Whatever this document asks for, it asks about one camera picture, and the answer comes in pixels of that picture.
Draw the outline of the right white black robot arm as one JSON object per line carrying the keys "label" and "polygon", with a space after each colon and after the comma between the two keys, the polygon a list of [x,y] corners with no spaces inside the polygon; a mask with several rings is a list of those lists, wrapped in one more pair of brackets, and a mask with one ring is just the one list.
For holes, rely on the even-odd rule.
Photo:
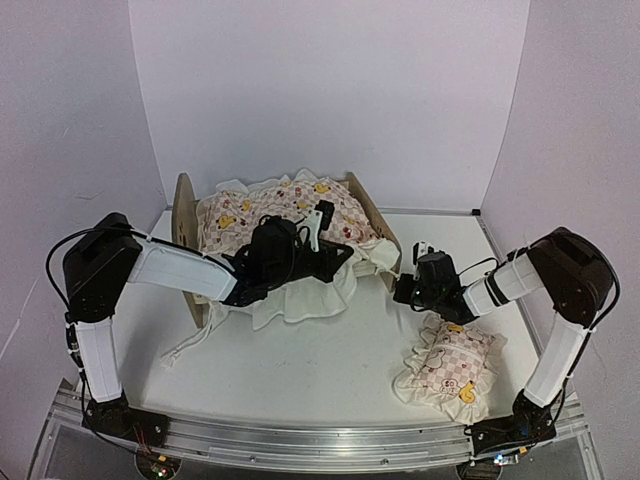
{"label": "right white black robot arm", "polygon": [[[592,242],[558,227],[510,252],[493,270],[465,285],[452,257],[418,242],[411,274],[393,299],[424,314],[421,345],[404,361],[392,388],[407,405],[427,406],[461,423],[474,456],[514,453],[549,441],[566,387],[598,324],[619,301],[620,282]],[[474,321],[542,291],[554,313],[546,346],[507,416],[490,418],[486,395],[497,379],[504,336]]]}

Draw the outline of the wooden pet bed frame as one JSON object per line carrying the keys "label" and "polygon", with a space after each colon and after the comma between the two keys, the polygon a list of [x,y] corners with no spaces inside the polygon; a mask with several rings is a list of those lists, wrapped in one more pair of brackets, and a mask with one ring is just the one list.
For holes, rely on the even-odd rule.
{"label": "wooden pet bed frame", "polygon": [[[361,204],[371,227],[378,237],[389,240],[396,246],[398,256],[391,268],[391,272],[380,273],[387,290],[393,292],[396,283],[395,275],[399,273],[402,263],[400,242],[353,172],[347,172],[343,179],[338,180],[338,183],[343,185]],[[195,197],[189,175],[186,172],[180,173],[177,179],[171,213],[171,239],[180,246],[192,249],[198,247],[197,204],[198,200]],[[184,292],[183,296],[196,327],[203,328],[205,323],[205,304],[199,303],[196,295],[191,292]]]}

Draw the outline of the duck print ruffled bed cover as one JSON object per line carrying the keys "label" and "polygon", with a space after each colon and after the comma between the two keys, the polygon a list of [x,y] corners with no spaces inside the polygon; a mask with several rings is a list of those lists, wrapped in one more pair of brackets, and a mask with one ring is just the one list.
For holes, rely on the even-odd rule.
{"label": "duck print ruffled bed cover", "polygon": [[244,184],[238,179],[217,185],[213,194],[198,199],[198,247],[206,254],[234,254],[251,240],[251,234],[265,215],[280,215],[302,221],[320,200],[335,206],[331,224],[321,239],[346,244],[354,249],[352,268],[332,283],[315,278],[296,280],[276,289],[265,299],[241,308],[250,316],[254,330],[261,330],[276,318],[287,324],[327,319],[345,312],[361,277],[391,272],[396,246],[379,238],[361,204],[338,180],[318,177],[302,169],[295,177],[283,176]]}

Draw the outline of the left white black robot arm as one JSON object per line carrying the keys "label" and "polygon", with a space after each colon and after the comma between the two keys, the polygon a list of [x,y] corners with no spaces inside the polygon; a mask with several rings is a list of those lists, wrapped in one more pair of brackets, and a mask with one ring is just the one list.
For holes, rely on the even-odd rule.
{"label": "left white black robot arm", "polygon": [[138,232],[117,212],[56,243],[56,249],[71,246],[62,260],[64,284],[54,289],[66,308],[67,348],[86,390],[84,427],[140,446],[160,447],[167,437],[169,417],[131,407],[122,387],[112,318],[127,284],[247,307],[293,281],[330,283],[353,255],[350,246],[321,238],[330,222],[321,210],[298,222],[265,216],[249,244],[219,258]]}

